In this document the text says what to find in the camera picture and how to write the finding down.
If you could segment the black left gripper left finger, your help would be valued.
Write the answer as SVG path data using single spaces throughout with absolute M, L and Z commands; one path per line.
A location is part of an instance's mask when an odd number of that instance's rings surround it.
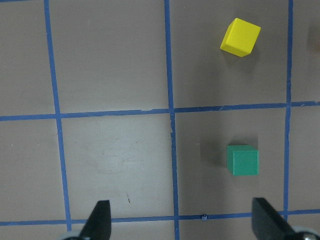
M 112 232 L 111 205 L 109 200 L 96 203 L 87 222 L 82 228 L 81 240 L 109 240 Z

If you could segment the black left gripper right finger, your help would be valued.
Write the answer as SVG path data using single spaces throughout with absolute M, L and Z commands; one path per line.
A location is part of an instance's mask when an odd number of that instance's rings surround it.
M 263 197 L 251 202 L 251 228 L 257 240 L 292 240 L 293 228 Z

